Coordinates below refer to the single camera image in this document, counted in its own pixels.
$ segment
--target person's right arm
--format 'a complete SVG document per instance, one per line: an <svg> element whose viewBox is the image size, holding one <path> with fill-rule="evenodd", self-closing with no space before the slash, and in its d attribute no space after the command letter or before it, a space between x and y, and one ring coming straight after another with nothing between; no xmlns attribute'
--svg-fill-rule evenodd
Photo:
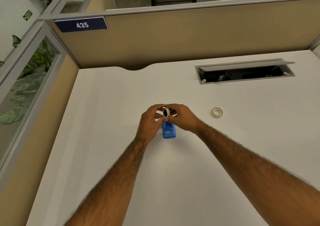
<svg viewBox="0 0 320 226"><path fill-rule="evenodd" d="M196 134L270 226L319 226L320 192L199 120L182 104L167 104L169 122Z"/></svg>

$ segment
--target blue number sign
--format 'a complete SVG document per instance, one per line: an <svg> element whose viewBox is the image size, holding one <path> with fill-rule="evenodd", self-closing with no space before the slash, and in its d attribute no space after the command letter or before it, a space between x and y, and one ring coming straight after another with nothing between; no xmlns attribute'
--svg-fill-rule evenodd
<svg viewBox="0 0 320 226"><path fill-rule="evenodd" d="M62 33L87 31L87 30L106 30L108 29L104 17L88 19L70 19L54 21Z"/></svg>

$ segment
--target person's left hand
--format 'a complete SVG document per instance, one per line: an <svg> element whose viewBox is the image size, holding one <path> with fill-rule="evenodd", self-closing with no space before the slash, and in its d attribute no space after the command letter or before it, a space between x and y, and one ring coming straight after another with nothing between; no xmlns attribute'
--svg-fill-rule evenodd
<svg viewBox="0 0 320 226"><path fill-rule="evenodd" d="M164 104L155 104L142 114L135 139L143 140L146 144L154 139L162 123L166 121L163 115L156 113L157 110L162 111L164 106Z"/></svg>

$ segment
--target white tape roll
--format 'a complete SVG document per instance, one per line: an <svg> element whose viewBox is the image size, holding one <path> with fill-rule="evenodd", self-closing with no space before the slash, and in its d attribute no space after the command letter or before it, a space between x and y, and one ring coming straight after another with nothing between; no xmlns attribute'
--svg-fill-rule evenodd
<svg viewBox="0 0 320 226"><path fill-rule="evenodd" d="M219 107L214 107L214 108L212 109L212 115L213 115L214 118L219 119L219 118L222 117L223 111L222 111L222 109L220 109Z"/></svg>
<svg viewBox="0 0 320 226"><path fill-rule="evenodd" d="M164 108L163 116L167 118L169 115L170 115L170 110L168 108Z"/></svg>

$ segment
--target hand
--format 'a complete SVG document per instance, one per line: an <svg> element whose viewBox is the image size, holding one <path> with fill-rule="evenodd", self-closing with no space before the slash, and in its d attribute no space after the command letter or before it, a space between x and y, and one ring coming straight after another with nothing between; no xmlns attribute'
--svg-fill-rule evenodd
<svg viewBox="0 0 320 226"><path fill-rule="evenodd" d="M154 139L162 123L166 120L163 115L156 113L156 111L162 111L164 106L164 104L155 104L142 114L135 139L143 140L147 145Z"/></svg>
<svg viewBox="0 0 320 226"><path fill-rule="evenodd" d="M204 124L187 106L183 104L172 103L166 104L165 107L170 110L168 121L185 131L196 133Z"/></svg>

